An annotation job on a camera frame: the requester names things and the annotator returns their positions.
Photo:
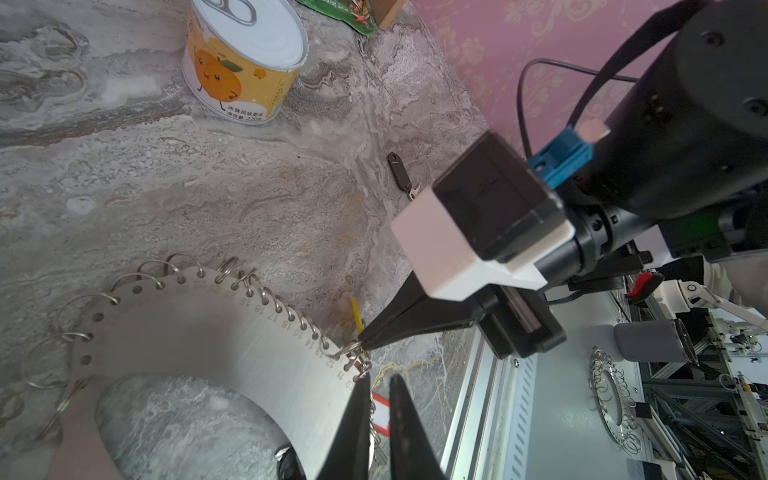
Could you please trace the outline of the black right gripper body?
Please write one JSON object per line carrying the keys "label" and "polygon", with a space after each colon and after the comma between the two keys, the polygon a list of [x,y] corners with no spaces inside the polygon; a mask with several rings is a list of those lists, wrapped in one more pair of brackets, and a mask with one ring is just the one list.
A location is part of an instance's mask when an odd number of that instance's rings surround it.
{"label": "black right gripper body", "polygon": [[[649,251],[641,251],[630,242],[610,253],[592,272],[575,275],[565,285],[582,295],[616,290],[623,286],[625,276],[640,272],[651,260]],[[477,325],[498,359],[512,355],[526,358],[566,340],[563,327],[540,292],[489,285],[473,298],[482,307]]]}

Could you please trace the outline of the yellow key tag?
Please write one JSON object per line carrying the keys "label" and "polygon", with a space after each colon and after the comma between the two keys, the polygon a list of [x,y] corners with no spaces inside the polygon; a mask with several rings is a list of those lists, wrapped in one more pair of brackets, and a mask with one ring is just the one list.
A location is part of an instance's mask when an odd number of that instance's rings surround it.
{"label": "yellow key tag", "polygon": [[362,322],[358,303],[354,297],[350,298],[350,305],[353,313],[353,318],[356,326],[357,333],[361,333],[364,330],[364,324]]}

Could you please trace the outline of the red key tag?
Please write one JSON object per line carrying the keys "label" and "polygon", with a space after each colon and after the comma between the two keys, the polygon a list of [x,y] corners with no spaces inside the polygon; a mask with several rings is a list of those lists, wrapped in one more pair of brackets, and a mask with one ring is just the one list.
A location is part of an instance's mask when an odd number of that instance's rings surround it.
{"label": "red key tag", "polygon": [[383,396],[372,394],[373,413],[371,421],[374,430],[385,438],[390,437],[390,402]]}

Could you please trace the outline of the black key tag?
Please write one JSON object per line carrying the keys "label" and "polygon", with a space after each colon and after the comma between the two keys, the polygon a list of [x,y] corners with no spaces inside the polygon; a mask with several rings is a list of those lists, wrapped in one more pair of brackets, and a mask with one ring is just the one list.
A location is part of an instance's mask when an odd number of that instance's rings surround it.
{"label": "black key tag", "polygon": [[401,157],[397,153],[388,153],[386,159],[398,188],[413,201],[420,193],[421,185],[413,183]]}

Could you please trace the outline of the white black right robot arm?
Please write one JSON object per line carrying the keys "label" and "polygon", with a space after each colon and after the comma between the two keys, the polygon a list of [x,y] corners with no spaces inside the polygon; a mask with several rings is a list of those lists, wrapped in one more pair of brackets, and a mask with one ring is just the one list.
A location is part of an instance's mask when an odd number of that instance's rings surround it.
{"label": "white black right robot arm", "polygon": [[561,344],[544,294],[657,229],[673,258],[767,252],[767,5],[681,1],[595,74],[537,153],[478,138],[392,222],[411,273],[372,351],[478,326],[498,358]]}

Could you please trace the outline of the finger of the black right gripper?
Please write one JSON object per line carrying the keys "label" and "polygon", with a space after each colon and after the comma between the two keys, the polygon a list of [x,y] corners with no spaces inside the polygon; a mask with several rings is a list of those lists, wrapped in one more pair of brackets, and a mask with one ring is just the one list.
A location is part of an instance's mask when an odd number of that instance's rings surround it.
{"label": "finger of the black right gripper", "polygon": [[468,328],[482,316],[483,307],[474,297],[461,302],[431,298],[411,272],[358,341],[364,350],[375,350],[413,336]]}

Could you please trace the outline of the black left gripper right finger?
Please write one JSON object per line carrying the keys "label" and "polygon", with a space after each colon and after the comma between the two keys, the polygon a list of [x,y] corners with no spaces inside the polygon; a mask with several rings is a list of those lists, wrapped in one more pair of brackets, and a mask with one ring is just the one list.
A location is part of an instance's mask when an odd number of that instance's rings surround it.
{"label": "black left gripper right finger", "polygon": [[405,380],[390,379],[391,477],[397,480],[445,480],[418,417]]}

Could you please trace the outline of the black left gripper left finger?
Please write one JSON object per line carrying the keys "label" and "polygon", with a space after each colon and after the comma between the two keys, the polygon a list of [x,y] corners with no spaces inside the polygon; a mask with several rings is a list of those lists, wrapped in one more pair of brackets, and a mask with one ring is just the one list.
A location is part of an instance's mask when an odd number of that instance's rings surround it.
{"label": "black left gripper left finger", "polygon": [[355,383],[318,480],[367,479],[370,449],[370,379]]}

